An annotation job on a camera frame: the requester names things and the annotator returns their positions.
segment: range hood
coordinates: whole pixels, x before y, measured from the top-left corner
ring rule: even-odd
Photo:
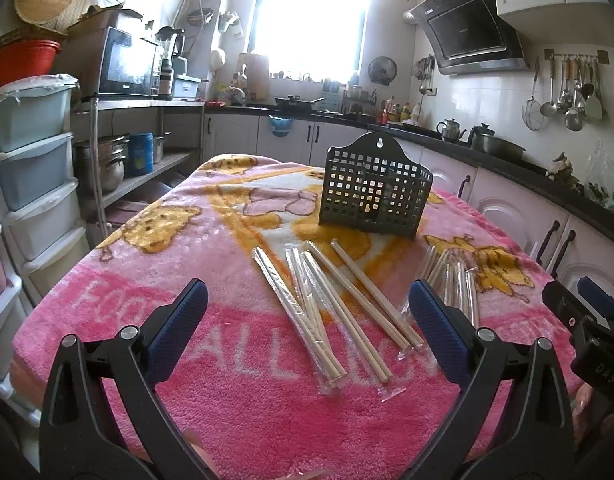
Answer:
[[[498,17],[496,0],[426,0],[409,13],[443,75],[527,69],[518,34]]]

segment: cartoon print blanket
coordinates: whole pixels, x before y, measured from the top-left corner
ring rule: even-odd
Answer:
[[[551,278],[504,232],[440,191],[430,194],[415,240],[319,226],[322,179],[318,168],[253,156],[225,155],[202,165],[93,250],[34,310],[14,339],[14,386],[40,406],[64,335],[112,337],[127,324],[140,325],[191,278],[200,278],[209,290],[207,313],[157,393],[181,430],[199,434],[223,478],[268,479],[321,468],[337,479],[398,478],[449,410],[457,387],[429,350],[397,361],[396,346],[343,296],[406,390],[381,402],[325,316],[350,381],[338,397],[319,395],[305,348],[251,258],[260,246],[287,276],[284,244],[312,240],[342,266],[332,238],[396,305],[430,244],[439,252],[463,251],[478,268],[482,325],[514,342],[548,337],[569,390],[578,386],[569,367],[569,334],[541,302]],[[117,390],[107,390],[129,446],[139,449]],[[486,446],[501,408],[497,399],[473,453]]]

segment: black plastic basket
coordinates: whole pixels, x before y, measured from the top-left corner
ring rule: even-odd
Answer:
[[[319,224],[414,238],[432,180],[395,139],[370,132],[327,152]]]

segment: blender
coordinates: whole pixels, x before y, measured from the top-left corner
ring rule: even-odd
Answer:
[[[183,52],[185,37],[182,28],[162,27],[156,33],[156,40],[163,49],[161,84],[158,96],[161,99],[171,99],[173,93],[174,70],[171,60],[178,57]]]

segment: black countertop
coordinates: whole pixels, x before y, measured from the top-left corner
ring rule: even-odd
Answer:
[[[367,128],[375,132],[384,132],[398,139],[420,144],[425,148],[455,158],[455,160],[464,162],[474,168],[483,168],[484,170],[499,174],[512,182],[516,182],[577,216],[614,243],[614,214],[607,209],[549,180],[543,174],[536,173],[536,167],[532,168],[531,164],[526,164],[525,167],[517,166],[516,164],[488,155],[487,153],[481,153],[467,148],[464,144],[452,144],[451,142],[436,139],[434,136],[437,136],[437,133],[431,132],[425,128],[414,127],[414,132],[409,132],[389,126],[351,121],[343,119],[340,116],[323,112],[314,112],[312,114],[280,112],[275,107],[207,108],[205,112],[208,114],[244,114],[257,116],[278,114],[284,118],[344,124],[363,129]]]

